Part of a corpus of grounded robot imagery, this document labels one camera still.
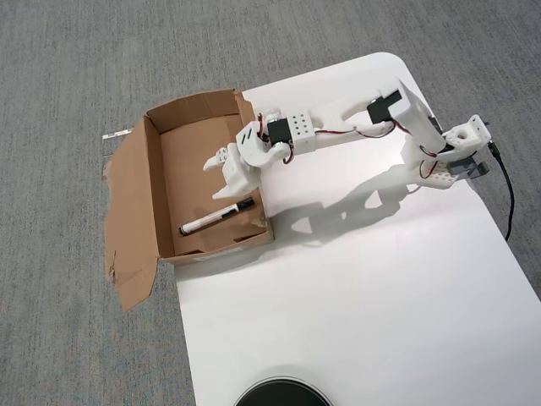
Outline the white gripper with slots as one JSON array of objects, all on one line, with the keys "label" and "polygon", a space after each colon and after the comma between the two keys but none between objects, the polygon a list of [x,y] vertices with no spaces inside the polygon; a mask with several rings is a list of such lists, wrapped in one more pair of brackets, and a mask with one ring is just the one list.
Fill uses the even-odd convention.
[{"label": "white gripper with slots", "polygon": [[220,167],[226,185],[212,195],[213,200],[249,195],[260,184],[260,170],[275,162],[292,160],[292,135],[287,121],[269,124],[269,134],[262,122],[252,121],[242,129],[235,143],[219,149],[204,164],[204,170]]}]

